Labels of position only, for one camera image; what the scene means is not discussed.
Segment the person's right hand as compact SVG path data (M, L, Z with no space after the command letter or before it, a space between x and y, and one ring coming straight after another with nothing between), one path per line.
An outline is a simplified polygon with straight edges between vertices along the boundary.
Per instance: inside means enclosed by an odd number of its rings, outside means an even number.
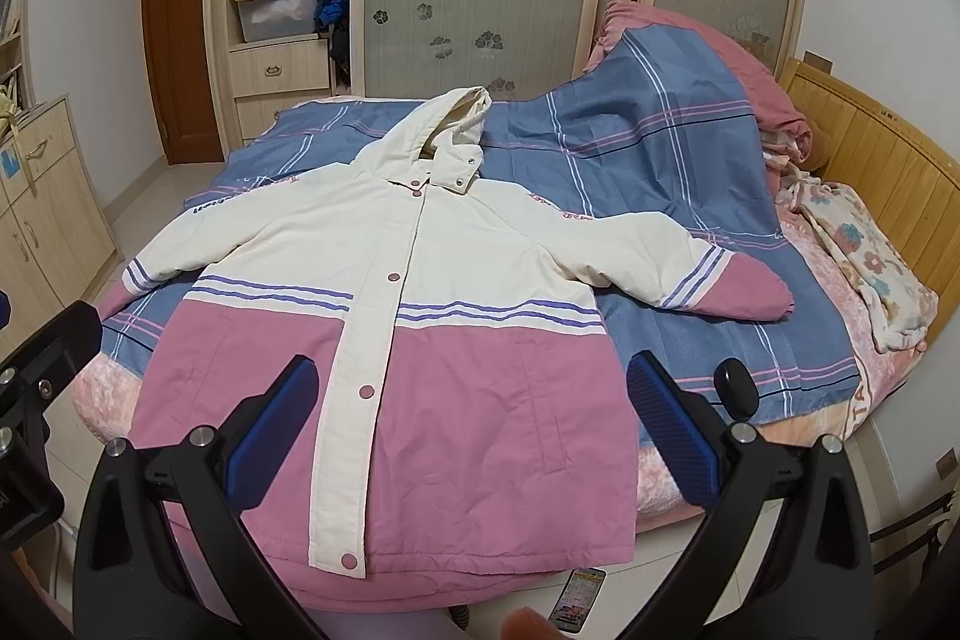
M534 609L523 608L506 617L500 630L501 640L565 640L565 636L546 617Z

